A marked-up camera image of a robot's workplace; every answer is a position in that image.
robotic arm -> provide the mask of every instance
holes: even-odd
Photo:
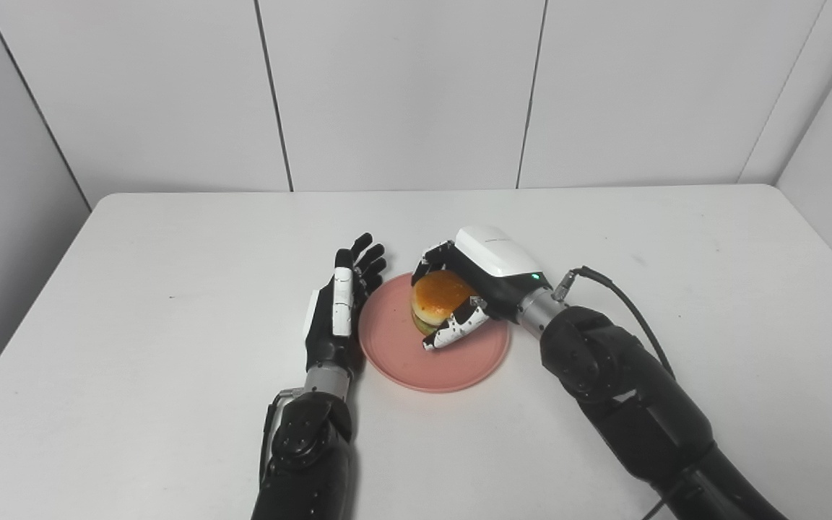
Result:
[[[346,395],[363,363],[355,332],[361,306],[381,285],[386,267],[381,244],[364,251],[371,243],[366,233],[351,249],[340,249],[332,279],[311,299],[307,379],[302,389],[281,391],[269,406],[253,520],[343,516],[353,427]],[[290,397],[296,399],[284,407],[266,462],[268,430],[278,402]]]
[[[555,294],[531,257],[494,227],[462,228],[454,241],[426,251],[412,283],[436,269],[454,271],[480,298],[466,300],[423,346],[443,348],[486,317],[528,330],[540,342],[542,365],[577,399],[628,473],[660,494],[648,517],[666,503],[680,520],[785,520],[721,454],[710,422],[677,384],[662,351],[663,363],[606,316],[563,302],[580,275],[630,303],[610,279],[582,267]]]

sesame bun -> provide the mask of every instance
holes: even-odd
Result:
[[[410,293],[413,323],[425,335],[432,334],[453,310],[475,290],[451,271],[433,271],[416,282]]]

pink plate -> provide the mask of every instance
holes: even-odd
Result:
[[[410,316],[410,276],[386,281],[361,310],[364,355],[391,381],[418,391],[459,391],[483,381],[502,363],[508,327],[489,321],[467,338],[437,351],[423,349]]]

wall seam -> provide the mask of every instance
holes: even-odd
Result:
[[[534,86],[536,80],[538,80],[538,60],[541,59],[541,42],[545,36],[545,19],[547,17],[547,3],[548,0],[545,0],[544,9],[541,12],[541,29],[538,29],[538,49],[535,49],[534,54],[534,69],[532,70],[532,88],[529,91],[529,107],[528,111],[525,113],[525,130],[522,132],[522,149],[519,152],[519,171],[516,174],[516,190],[519,188],[519,181],[522,179],[522,163],[525,161],[525,142],[528,141],[529,137],[529,125],[532,122],[532,102],[534,102]]]
[[[811,110],[811,114],[808,115],[808,118],[805,121],[805,125],[802,126],[802,129],[798,132],[798,135],[795,136],[795,142],[792,144],[792,148],[789,149],[788,154],[786,154],[785,159],[782,161],[782,164],[779,165],[779,171],[776,171],[776,177],[773,178],[772,184],[775,186],[779,179],[782,178],[782,174],[785,172],[785,168],[789,167],[789,162],[792,161],[792,157],[794,157],[795,152],[798,151],[798,147],[802,144],[803,139],[805,139],[805,135],[808,133],[808,129],[811,129],[811,125],[815,122],[815,119],[818,117],[818,113],[820,109],[823,107],[823,103],[826,102],[826,98],[830,95],[832,91],[832,76],[828,80],[828,84],[823,87],[823,92],[821,95],[818,96],[818,101],[816,101],[815,106]]]
[[[785,75],[785,80],[782,82],[781,88],[779,88],[779,95],[776,96],[776,101],[772,103],[772,106],[769,108],[769,113],[766,114],[766,121],[763,122],[762,127],[760,127],[760,132],[756,134],[756,139],[753,141],[753,146],[750,146],[750,152],[747,154],[747,158],[744,159],[742,167],[740,167],[740,173],[737,174],[737,180],[734,181],[735,184],[740,183],[740,179],[743,178],[743,173],[747,169],[747,164],[750,162],[750,157],[753,157],[753,152],[756,151],[756,145],[759,144],[760,138],[763,137],[763,132],[766,132],[766,127],[769,126],[769,119],[772,119],[773,112],[776,111],[776,106],[779,105],[779,100],[782,99],[782,93],[785,92],[786,85],[789,84],[789,79],[792,78],[792,72],[795,72],[795,66],[798,65],[798,60],[802,57],[802,53],[805,52],[805,47],[808,46],[808,40],[811,38],[811,33],[815,32],[815,26],[818,25],[818,20],[820,20],[821,13],[823,13],[823,7],[826,6],[828,0],[823,0],[821,2],[820,9],[818,10],[818,14],[815,16],[815,20],[812,21],[811,27],[808,27],[808,33],[805,34],[805,40],[802,42],[802,46],[799,47],[798,53],[795,56],[795,60],[792,62],[792,66],[789,68],[789,73]]]
[[[50,136],[50,141],[53,142],[53,147],[56,148],[57,154],[59,154],[60,161],[63,161],[63,166],[66,167],[67,173],[69,173],[69,178],[72,180],[73,185],[76,186],[76,191],[79,192],[79,197],[82,197],[82,203],[85,204],[86,209],[89,210],[89,213],[92,213],[92,205],[89,204],[89,199],[86,198],[85,192],[83,192],[82,187],[79,184],[78,178],[76,178],[76,174],[73,173],[72,168],[69,167],[69,161],[66,161],[66,155],[63,154],[63,149],[60,148],[59,142],[56,141],[56,136],[53,135],[53,129],[50,128],[50,123],[47,122],[47,118],[43,115],[43,110],[40,109],[40,103],[37,102],[37,98],[34,97],[34,92],[30,91],[30,86],[27,85],[27,79],[24,77],[24,73],[21,72],[21,68],[17,65],[17,61],[14,60],[14,55],[9,48],[9,44],[6,42],[6,38],[4,38],[2,34],[2,30],[0,30],[0,43],[6,50],[6,54],[9,55],[9,60],[12,62],[12,66],[14,67],[14,72],[17,73],[17,76],[21,80],[21,85],[24,85],[24,91],[27,92],[27,97],[30,98],[30,102],[34,105],[34,110],[37,111],[37,116],[40,118],[40,122],[43,123],[43,128],[46,129],[47,135]]]
[[[287,145],[285,144],[285,131],[281,124],[281,109],[278,108],[278,96],[274,93],[274,76],[272,75],[272,63],[268,57],[268,42],[265,40],[265,29],[261,25],[261,7],[259,0],[252,0],[255,6],[255,20],[259,24],[259,39],[261,40],[261,54],[265,60],[265,73],[268,75],[268,88],[272,92],[272,105],[274,106],[274,122],[278,127],[278,139],[281,141],[281,157],[285,161],[285,173],[287,174],[287,190],[294,191],[294,180],[291,178],[291,164],[287,161]]]

white table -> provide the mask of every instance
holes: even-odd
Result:
[[[789,518],[832,518],[832,253],[774,188],[709,186],[110,196],[0,359],[0,519],[248,519],[265,405],[303,382],[301,322],[334,250],[372,231],[399,274],[469,223],[552,280],[583,263],[613,277],[734,464]],[[641,335],[595,284],[569,300]],[[356,518],[653,505],[512,333],[466,391],[365,370]]]

